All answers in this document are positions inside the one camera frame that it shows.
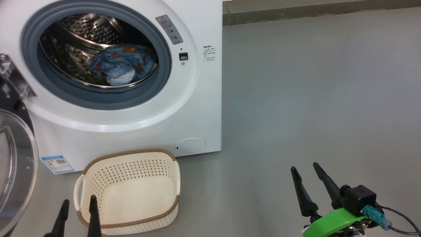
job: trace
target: gray floor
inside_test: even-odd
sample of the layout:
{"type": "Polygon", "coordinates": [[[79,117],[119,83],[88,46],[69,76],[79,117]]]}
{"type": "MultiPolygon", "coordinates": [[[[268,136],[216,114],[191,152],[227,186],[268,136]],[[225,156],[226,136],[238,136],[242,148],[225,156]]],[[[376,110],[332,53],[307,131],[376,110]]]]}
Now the gray floor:
{"type": "MultiPolygon", "coordinates": [[[[320,213],[331,210],[312,162],[339,186],[364,184],[421,225],[420,25],[413,8],[224,28],[223,150],[179,159],[176,220],[132,236],[300,236],[308,218],[291,166],[320,213]]],[[[41,164],[13,237],[50,231],[78,176],[41,164]]],[[[66,229],[66,237],[87,234],[73,207],[66,229]]]]}

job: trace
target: baseboard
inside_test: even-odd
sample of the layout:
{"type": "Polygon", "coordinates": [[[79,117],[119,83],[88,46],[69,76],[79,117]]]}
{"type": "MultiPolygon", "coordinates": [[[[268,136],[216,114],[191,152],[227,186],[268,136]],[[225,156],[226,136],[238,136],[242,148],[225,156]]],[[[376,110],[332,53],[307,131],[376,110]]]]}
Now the baseboard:
{"type": "Polygon", "coordinates": [[[304,17],[349,14],[361,11],[391,10],[421,6],[421,0],[361,0],[344,3],[299,6],[223,14],[223,25],[271,22],[304,17]]]}

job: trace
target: white washing machine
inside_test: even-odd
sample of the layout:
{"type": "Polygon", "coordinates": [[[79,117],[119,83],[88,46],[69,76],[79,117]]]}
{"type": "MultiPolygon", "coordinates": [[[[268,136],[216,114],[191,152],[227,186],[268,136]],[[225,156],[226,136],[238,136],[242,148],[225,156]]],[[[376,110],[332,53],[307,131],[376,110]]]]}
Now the white washing machine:
{"type": "Polygon", "coordinates": [[[18,92],[12,110],[29,112],[54,173],[128,150],[221,150],[221,0],[2,0],[0,11],[0,95],[18,92]],[[153,69],[120,87],[86,79],[86,59],[112,40],[151,49],[153,69]]]}

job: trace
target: teal connector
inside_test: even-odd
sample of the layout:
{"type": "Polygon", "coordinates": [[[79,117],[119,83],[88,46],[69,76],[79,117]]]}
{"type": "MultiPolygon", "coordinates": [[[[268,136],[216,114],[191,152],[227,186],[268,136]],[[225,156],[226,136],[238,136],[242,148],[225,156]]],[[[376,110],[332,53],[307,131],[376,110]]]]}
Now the teal connector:
{"type": "Polygon", "coordinates": [[[376,222],[383,228],[385,231],[390,230],[389,226],[392,225],[392,222],[389,219],[386,219],[386,216],[381,212],[376,210],[374,207],[367,205],[364,207],[363,214],[370,220],[376,222]]]}

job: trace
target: clothes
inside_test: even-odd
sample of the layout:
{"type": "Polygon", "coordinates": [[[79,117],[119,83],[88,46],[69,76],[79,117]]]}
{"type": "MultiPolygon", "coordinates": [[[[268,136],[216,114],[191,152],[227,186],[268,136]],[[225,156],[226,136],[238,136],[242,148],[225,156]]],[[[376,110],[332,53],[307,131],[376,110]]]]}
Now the clothes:
{"type": "Polygon", "coordinates": [[[110,46],[93,57],[90,70],[99,76],[105,75],[111,86],[121,86],[144,78],[155,59],[156,53],[145,46],[110,46]]]}

